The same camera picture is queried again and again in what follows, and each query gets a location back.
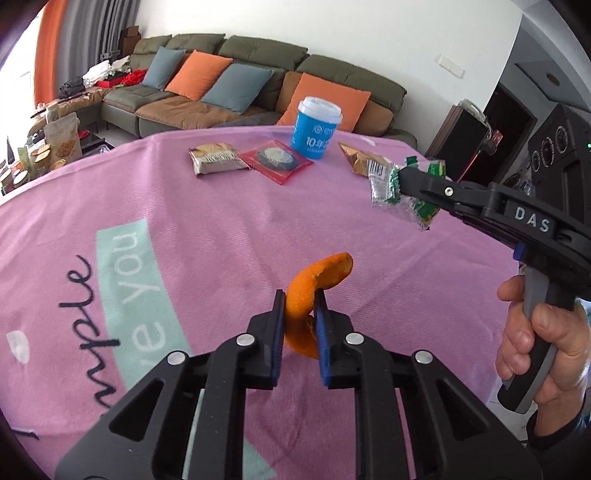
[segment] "metal screw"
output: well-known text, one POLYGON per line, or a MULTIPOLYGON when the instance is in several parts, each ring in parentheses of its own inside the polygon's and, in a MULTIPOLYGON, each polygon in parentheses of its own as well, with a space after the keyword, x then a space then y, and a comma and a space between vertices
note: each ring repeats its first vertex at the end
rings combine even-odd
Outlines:
POLYGON ((352 332, 345 337, 345 342, 349 345, 361 345, 364 340, 363 335, 357 332, 352 332))
POLYGON ((433 362, 433 354, 431 352, 427 352, 426 350, 421 350, 415 353, 414 357, 417 362, 423 365, 428 365, 433 362))
POLYGON ((236 337, 236 343, 240 346, 249 346, 255 342, 255 338, 250 333, 243 333, 236 337))
POLYGON ((180 365, 185 360, 185 354, 182 352, 172 352, 172 353, 168 354, 168 357, 166 357, 166 360, 171 365, 180 365))

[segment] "cookie package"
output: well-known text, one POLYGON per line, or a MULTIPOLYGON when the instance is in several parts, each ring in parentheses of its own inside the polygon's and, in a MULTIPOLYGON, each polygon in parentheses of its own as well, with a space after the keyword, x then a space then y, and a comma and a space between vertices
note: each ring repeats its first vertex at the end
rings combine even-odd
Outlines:
POLYGON ((66 163, 71 163, 82 158, 78 124, 78 117, 75 112, 72 112, 54 122, 48 123, 43 128, 45 142, 51 145, 50 165, 62 159, 66 163))
POLYGON ((258 170, 279 185, 283 184, 290 175, 314 163, 277 140, 271 140, 254 150, 239 153, 239 156, 250 168, 258 170))
POLYGON ((195 175, 248 168, 227 143, 208 143, 189 149, 195 175))
POLYGON ((362 150, 359 150, 358 148, 351 147, 350 145, 340 142, 339 146, 345 154, 345 157, 347 157, 347 160, 349 160, 351 168, 353 169, 353 173, 361 175, 362 177, 368 176, 369 161, 374 161, 384 166, 387 166, 389 164, 389 161, 383 158, 382 155, 364 152, 362 150))

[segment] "das logo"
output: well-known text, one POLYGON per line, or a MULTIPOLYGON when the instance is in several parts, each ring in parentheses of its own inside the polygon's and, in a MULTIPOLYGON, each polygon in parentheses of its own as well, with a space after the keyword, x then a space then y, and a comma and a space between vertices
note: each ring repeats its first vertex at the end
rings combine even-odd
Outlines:
POLYGON ((546 235, 552 235, 554 232, 555 223, 551 218, 512 201, 507 202, 505 216, 517 220, 519 223, 524 223, 530 228, 535 228, 546 235))

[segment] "light switch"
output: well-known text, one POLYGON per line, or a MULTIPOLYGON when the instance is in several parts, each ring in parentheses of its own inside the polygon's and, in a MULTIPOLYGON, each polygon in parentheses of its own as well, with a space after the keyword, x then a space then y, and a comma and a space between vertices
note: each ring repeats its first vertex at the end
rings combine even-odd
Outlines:
POLYGON ((452 65, 454 65, 454 64, 450 59, 441 55, 441 57, 439 58, 439 65, 441 65, 443 68, 445 68, 449 72, 449 71, 451 71, 452 65))
POLYGON ((457 63, 453 62, 452 60, 448 59, 445 55, 440 55, 437 58, 437 63, 441 65, 442 68, 446 69, 452 75, 455 75, 459 79, 464 76, 466 71, 460 67, 457 63))
POLYGON ((452 65, 450 72, 452 72, 456 77, 461 79, 464 76, 464 73, 466 73, 466 70, 460 67, 457 63, 454 63, 452 65))

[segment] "pink blanket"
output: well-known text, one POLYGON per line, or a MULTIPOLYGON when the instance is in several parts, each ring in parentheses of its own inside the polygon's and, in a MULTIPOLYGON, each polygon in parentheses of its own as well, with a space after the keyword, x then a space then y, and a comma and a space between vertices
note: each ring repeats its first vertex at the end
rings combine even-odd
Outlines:
MULTIPOLYGON (((215 349, 302 267, 340 251, 355 267, 327 292, 331 309, 392 351, 431 350, 489 397, 506 312, 495 291, 517 270, 511 251, 444 212, 420 232, 372 208, 337 141, 396 162, 416 154, 396 141, 337 132, 325 158, 283 186, 256 171, 193 174, 189 147, 244 150, 290 134, 154 135, 2 199, 0 407, 50 476, 169 351, 215 349)), ((325 390, 317 362, 286 346, 278 388, 248 396, 245 479, 353 478, 354 432, 353 392, 325 390)))

